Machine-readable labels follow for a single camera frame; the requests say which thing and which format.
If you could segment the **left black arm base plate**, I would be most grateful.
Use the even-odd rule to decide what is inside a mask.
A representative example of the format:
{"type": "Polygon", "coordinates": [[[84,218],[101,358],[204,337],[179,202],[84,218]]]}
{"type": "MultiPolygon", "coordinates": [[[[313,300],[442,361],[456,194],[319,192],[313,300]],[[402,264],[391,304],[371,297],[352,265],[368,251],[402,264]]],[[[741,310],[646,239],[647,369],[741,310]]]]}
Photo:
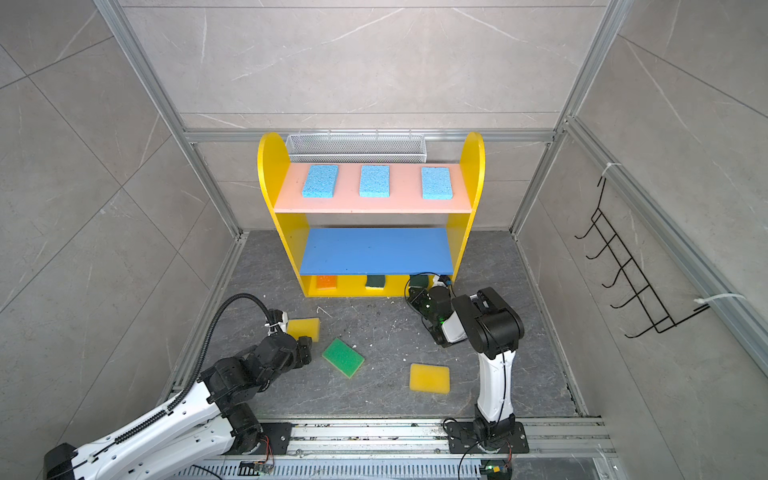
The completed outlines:
{"type": "Polygon", "coordinates": [[[250,454],[264,457],[267,453],[267,444],[271,453],[281,456],[286,455],[291,439],[293,424],[290,422],[268,422],[261,424],[262,432],[256,447],[250,454]]]}

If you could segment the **bright green yellow sponge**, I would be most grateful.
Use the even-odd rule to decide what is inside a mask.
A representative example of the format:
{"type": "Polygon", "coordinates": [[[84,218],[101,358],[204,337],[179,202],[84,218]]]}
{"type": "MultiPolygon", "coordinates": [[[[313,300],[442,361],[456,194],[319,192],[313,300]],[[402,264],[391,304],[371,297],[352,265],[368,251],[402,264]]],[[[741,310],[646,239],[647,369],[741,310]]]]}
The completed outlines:
{"type": "Polygon", "coordinates": [[[352,378],[365,361],[361,354],[338,338],[323,351],[322,357],[347,378],[352,378]]]}

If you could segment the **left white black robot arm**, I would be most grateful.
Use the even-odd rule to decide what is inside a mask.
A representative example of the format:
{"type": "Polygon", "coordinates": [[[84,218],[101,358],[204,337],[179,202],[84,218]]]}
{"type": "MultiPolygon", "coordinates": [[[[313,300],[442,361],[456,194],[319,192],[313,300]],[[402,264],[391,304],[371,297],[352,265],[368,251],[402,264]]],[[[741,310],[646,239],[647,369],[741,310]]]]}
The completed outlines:
{"type": "Polygon", "coordinates": [[[216,361],[187,392],[101,439],[44,456],[47,479],[160,479],[198,460],[248,453],[265,434],[249,402],[311,361],[312,339],[283,331],[216,361]]]}

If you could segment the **large yellow sponge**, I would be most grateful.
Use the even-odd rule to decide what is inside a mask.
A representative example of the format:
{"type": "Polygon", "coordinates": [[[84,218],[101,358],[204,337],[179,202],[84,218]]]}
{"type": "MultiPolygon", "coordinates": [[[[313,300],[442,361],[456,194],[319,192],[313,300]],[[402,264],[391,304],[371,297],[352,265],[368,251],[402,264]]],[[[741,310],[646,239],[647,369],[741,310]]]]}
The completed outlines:
{"type": "Polygon", "coordinates": [[[412,364],[410,367],[411,391],[447,395],[450,385],[449,367],[426,364],[412,364]]]}

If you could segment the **yellow shelf with coloured boards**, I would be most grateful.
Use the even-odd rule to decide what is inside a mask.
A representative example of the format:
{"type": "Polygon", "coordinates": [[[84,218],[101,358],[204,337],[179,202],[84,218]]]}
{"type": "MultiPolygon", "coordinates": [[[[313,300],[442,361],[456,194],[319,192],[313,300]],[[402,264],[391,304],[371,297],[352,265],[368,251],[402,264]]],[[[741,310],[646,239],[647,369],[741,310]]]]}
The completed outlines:
{"type": "Polygon", "coordinates": [[[485,184],[482,136],[469,133],[459,161],[445,166],[451,200],[422,198],[421,169],[438,167],[423,162],[390,164],[390,197],[362,198],[362,166],[340,163],[332,198],[303,198],[310,164],[295,162],[277,133],[260,140],[260,188],[303,294],[399,296],[411,275],[456,278],[485,184]],[[318,290],[320,275],[335,275],[337,288],[318,290]],[[385,288],[367,289],[368,275],[385,275],[385,288]]]}

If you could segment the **small yellow sponge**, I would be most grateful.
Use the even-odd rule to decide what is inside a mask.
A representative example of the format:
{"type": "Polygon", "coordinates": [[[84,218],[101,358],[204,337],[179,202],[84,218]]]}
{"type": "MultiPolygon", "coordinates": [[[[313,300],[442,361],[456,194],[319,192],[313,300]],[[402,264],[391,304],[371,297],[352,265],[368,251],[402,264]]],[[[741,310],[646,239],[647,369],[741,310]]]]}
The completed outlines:
{"type": "Polygon", "coordinates": [[[320,334],[320,319],[291,319],[287,323],[286,332],[295,339],[309,337],[313,343],[317,343],[320,334]]]}

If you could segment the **light blue sponge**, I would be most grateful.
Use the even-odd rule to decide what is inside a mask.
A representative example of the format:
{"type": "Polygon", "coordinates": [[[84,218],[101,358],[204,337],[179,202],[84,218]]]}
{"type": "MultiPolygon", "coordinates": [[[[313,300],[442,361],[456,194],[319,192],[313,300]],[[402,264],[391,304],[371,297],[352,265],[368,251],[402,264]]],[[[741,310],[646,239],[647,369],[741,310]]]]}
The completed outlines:
{"type": "Polygon", "coordinates": [[[447,167],[423,167],[421,186],[424,200],[442,201],[453,198],[451,170],[447,167]]]}
{"type": "Polygon", "coordinates": [[[390,167],[363,165],[361,167],[359,195],[362,198],[390,197],[390,167]]]}
{"type": "Polygon", "coordinates": [[[334,196],[339,167],[337,165],[320,164],[309,167],[302,188],[303,198],[330,199],[334,196]]]}

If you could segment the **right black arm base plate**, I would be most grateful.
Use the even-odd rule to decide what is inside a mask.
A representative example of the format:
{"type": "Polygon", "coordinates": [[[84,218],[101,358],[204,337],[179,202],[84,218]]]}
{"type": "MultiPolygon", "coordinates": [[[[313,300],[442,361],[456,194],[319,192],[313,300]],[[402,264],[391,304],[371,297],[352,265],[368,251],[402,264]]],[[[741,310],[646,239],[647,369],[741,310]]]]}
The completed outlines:
{"type": "Polygon", "coordinates": [[[441,427],[447,436],[449,451],[452,454],[487,453],[487,454],[527,454],[530,447],[524,425],[520,422],[511,424],[503,421],[499,428],[484,427],[481,420],[472,422],[457,421],[448,418],[441,427]]]}

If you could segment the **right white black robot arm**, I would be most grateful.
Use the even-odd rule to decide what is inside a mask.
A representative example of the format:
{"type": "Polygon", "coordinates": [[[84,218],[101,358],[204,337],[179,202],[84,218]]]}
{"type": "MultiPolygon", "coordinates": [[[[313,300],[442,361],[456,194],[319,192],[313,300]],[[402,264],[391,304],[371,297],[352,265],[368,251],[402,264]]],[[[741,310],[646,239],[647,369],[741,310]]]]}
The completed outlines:
{"type": "Polygon", "coordinates": [[[407,286],[405,301],[439,346],[467,341],[477,353],[480,392],[470,446],[491,451],[511,442],[521,430],[511,396],[513,363],[525,335],[519,314],[492,287],[456,296],[444,284],[407,286]]]}

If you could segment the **orange yellow sponge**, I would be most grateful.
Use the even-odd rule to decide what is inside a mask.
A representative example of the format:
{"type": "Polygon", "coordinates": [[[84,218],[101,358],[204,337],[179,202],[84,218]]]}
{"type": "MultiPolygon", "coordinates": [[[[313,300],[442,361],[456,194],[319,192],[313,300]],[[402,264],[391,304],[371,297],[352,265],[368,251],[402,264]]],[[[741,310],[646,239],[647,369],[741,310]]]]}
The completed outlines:
{"type": "Polygon", "coordinates": [[[320,275],[316,277],[316,288],[318,290],[334,290],[337,288],[337,277],[335,275],[320,275]]]}

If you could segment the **dark green wavy sponge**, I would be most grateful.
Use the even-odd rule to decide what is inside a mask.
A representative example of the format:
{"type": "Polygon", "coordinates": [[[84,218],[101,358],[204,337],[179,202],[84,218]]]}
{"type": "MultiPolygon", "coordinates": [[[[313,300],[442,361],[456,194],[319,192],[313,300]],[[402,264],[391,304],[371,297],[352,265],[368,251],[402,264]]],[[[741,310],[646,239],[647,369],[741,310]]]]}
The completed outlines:
{"type": "Polygon", "coordinates": [[[430,275],[420,274],[411,275],[409,278],[409,286],[413,288],[426,288],[430,285],[430,275]]]}
{"type": "Polygon", "coordinates": [[[384,289],[386,286],[386,276],[368,275],[365,286],[367,289],[384,289]]]}

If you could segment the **aluminium rail base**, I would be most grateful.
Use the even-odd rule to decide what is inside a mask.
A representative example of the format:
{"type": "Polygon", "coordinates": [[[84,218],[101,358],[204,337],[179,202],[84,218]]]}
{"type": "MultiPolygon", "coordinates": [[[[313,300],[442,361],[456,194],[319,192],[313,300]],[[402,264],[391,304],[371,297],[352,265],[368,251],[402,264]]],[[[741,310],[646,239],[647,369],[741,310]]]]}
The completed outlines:
{"type": "Polygon", "coordinates": [[[293,424],[286,455],[217,455],[172,479],[623,479],[603,421],[525,418],[527,454],[452,454],[429,419],[268,419],[293,424]]]}

